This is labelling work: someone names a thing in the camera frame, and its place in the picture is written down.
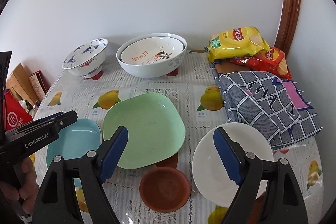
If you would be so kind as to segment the left hand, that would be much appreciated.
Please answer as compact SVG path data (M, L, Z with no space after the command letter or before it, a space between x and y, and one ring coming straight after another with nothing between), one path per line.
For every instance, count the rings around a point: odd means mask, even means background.
M17 190L12 185L1 181L1 190L8 200L18 201L20 198L24 200L22 208L27 213L32 215L34 211L35 201L39 192L37 184L37 174L34 170L34 165L28 157L21 163L22 172L25 175L25 183Z

